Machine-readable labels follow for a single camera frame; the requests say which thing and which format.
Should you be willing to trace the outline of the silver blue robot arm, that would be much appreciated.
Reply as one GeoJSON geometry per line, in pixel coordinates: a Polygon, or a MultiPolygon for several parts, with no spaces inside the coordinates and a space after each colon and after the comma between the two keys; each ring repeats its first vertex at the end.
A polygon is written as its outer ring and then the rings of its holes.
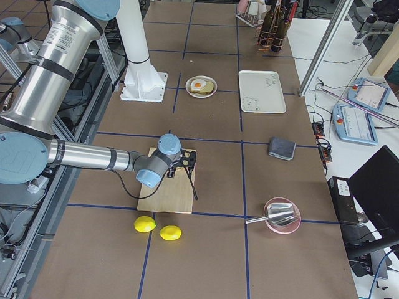
{"type": "Polygon", "coordinates": [[[1,46],[5,51],[14,50],[17,45],[25,44],[32,40],[22,20],[18,17],[1,19],[1,46]]]}
{"type": "Polygon", "coordinates": [[[138,1],[56,1],[52,27],[10,109],[1,113],[1,182],[21,184],[49,164],[133,171],[157,186],[178,161],[181,143],[165,134],[151,156],[55,138],[52,124],[91,42],[109,20],[118,24],[127,55],[122,100],[160,102],[167,75],[150,62],[138,1]]]}

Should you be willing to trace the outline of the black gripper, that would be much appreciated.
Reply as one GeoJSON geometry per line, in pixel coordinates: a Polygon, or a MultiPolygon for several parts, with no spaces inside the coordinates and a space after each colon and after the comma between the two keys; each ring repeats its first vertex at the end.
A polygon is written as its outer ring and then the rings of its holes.
{"type": "Polygon", "coordinates": [[[178,168],[179,166],[180,166],[180,161],[178,161],[178,160],[173,161],[173,162],[171,163],[170,167],[168,168],[168,171],[167,171],[167,173],[166,173],[166,176],[167,176],[168,178],[174,178],[174,177],[175,177],[176,170],[177,170],[177,168],[178,168]]]}

